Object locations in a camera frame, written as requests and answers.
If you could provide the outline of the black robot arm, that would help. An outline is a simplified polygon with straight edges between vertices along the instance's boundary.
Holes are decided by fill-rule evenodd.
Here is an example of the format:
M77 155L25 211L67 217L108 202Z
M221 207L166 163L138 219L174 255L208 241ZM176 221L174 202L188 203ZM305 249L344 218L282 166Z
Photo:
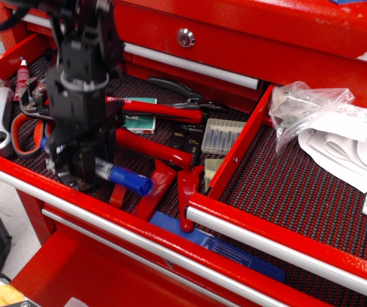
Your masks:
M45 82L19 91L23 113L50 120L42 142L47 166L94 185L114 155L123 101L106 100L112 72L123 59L111 1L14 1L0 31L16 26L31 9L49 16L58 62Z

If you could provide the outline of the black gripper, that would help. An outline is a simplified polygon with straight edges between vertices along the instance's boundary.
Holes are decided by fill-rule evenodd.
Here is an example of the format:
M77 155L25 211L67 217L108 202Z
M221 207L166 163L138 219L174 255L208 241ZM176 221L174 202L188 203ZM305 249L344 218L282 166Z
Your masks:
M55 127L45 150L58 169L68 167L79 187L96 184L95 158L113 162L122 102L106 103L109 70L94 38L74 36L60 46L61 62L47 72Z

